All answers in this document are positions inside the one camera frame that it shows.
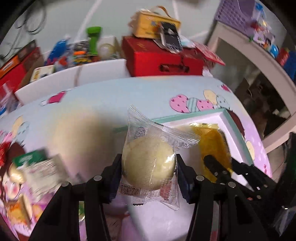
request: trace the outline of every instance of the wall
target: wall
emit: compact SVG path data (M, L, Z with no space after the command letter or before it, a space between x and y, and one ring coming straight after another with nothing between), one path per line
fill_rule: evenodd
M66 34L71 41L86 38L85 29L89 26L102 26L102 35L122 35L130 33L127 26L130 17L141 8L150 9L156 5L167 8L172 17L182 22L181 33L194 40L204 42L219 0L45 0L46 23L44 29L32 36L22 30L20 41L15 47L22 47L31 39L36 39L43 53L50 51L55 43ZM35 29L42 19L42 9L35 11L28 21L29 29ZM23 22L19 17L0 45L0 54L6 55L17 36L17 26Z

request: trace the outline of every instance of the red bottle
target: red bottle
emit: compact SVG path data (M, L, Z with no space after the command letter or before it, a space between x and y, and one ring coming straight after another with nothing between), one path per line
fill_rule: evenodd
M276 57L276 61L281 65L284 66L289 58L289 49L288 48L281 48L279 55Z

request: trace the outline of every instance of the yellow box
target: yellow box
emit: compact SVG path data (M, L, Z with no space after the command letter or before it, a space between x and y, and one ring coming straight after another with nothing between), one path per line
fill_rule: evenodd
M157 6L165 11L167 16L158 15L152 10L142 10L136 13L131 26L133 27L133 34L138 38L156 39L159 38L159 22L167 22L176 25L179 30L181 22L177 19L171 18L163 6Z

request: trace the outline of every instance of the qr code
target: qr code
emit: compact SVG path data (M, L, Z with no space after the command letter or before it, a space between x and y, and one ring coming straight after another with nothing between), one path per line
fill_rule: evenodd
M144 127L139 127L137 130L136 130L136 133L134 135L134 139L137 139L139 137L143 137L145 136L145 128Z
M121 184L120 185L120 193L123 195L128 195L128 196L139 196L140 195L140 188L135 188L126 184Z

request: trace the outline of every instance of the screw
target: screw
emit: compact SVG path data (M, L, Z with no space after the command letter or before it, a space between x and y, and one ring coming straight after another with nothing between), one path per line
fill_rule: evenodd
M62 182L62 187L66 187L66 186L68 186L69 185L69 182L67 182L67 181L65 181L65 182Z
M231 188L235 188L236 184L234 182L229 182L228 186L230 186Z
M203 181L205 178L202 176L202 175L197 175L196 176L196 180L198 180L198 181Z
M95 181L100 181L100 180L102 180L102 176L96 175L96 176L94 176L94 180Z

